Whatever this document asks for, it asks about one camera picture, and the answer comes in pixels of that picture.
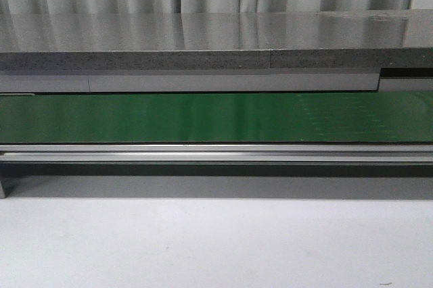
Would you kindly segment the grey speckled stone counter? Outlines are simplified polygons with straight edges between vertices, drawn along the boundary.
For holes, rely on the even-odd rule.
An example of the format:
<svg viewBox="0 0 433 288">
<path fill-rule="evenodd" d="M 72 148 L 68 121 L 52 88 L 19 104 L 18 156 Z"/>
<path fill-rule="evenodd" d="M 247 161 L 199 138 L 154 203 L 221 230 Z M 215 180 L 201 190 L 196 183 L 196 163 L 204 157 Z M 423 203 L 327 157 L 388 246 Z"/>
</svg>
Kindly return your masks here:
<svg viewBox="0 0 433 288">
<path fill-rule="evenodd" d="M 1 92 L 429 91 L 432 12 L 1 16 Z"/>
</svg>

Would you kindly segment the aluminium conveyor frame rail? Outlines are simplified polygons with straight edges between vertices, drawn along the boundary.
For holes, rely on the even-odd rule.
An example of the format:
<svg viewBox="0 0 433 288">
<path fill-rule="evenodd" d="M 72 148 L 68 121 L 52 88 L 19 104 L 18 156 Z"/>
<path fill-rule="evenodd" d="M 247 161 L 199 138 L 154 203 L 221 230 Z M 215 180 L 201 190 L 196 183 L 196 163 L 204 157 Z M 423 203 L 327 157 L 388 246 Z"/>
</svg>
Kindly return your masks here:
<svg viewBox="0 0 433 288">
<path fill-rule="evenodd" d="M 432 198 L 428 144 L 2 145 L 1 196 Z"/>
</svg>

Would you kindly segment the green conveyor belt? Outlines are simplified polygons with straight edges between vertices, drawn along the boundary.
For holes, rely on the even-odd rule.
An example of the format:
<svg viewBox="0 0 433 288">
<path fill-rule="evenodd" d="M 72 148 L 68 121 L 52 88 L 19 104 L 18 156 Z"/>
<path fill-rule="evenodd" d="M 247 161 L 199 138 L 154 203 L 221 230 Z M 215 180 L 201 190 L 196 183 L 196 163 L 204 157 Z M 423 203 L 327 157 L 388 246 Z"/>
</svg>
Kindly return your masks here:
<svg viewBox="0 0 433 288">
<path fill-rule="evenodd" d="M 430 92 L 1 98 L 2 143 L 431 141 Z"/>
</svg>

